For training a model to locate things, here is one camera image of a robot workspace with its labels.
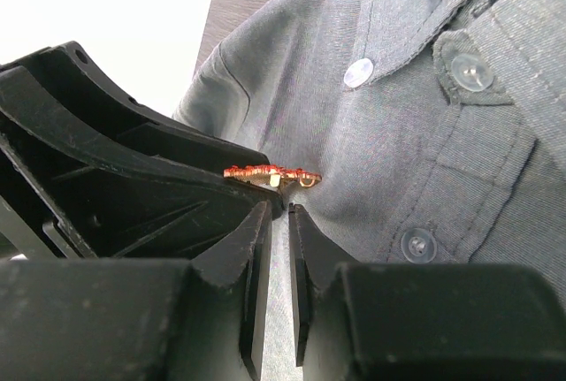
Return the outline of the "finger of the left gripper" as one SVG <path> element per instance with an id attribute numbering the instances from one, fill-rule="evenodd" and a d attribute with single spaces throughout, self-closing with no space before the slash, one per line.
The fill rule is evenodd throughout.
<path id="1" fill-rule="evenodd" d="M 257 151 L 201 133 L 136 101 L 77 42 L 37 50 L 1 71 L 23 67 L 60 104 L 107 138 L 143 155 L 199 169 L 268 164 Z"/>
<path id="2" fill-rule="evenodd" d="M 64 257 L 191 258 L 279 194 L 143 155 L 60 104 L 23 67 L 1 74 L 1 196 Z"/>

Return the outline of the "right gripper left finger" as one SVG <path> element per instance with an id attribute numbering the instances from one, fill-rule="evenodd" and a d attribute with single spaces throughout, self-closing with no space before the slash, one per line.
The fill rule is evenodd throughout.
<path id="1" fill-rule="evenodd" d="M 272 207 L 191 260 L 1 266 L 4 380 L 258 380 Z"/>

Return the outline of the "grey button-up shirt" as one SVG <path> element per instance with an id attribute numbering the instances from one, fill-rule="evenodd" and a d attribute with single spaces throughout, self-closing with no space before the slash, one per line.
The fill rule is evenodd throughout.
<path id="1" fill-rule="evenodd" d="M 565 0 L 270 0 L 174 118 L 319 173 L 354 257 L 522 263 L 565 294 Z"/>

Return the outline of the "orange red brooch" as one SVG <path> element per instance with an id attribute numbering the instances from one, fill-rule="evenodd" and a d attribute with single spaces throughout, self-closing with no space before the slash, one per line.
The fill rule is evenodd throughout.
<path id="1" fill-rule="evenodd" d="M 303 188 L 311 188 L 322 181 L 320 174 L 301 168 L 288 169 L 272 164 L 247 165 L 244 167 L 233 165 L 224 169 L 223 176 L 250 185 L 278 189 L 293 182 L 297 182 Z"/>

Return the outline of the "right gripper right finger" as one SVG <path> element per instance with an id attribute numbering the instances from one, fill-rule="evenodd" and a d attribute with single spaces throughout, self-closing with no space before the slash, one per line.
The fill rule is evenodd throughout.
<path id="1" fill-rule="evenodd" d="M 565 314 L 508 264 L 361 263 L 288 210 L 295 361 L 307 380 L 562 380 Z"/>

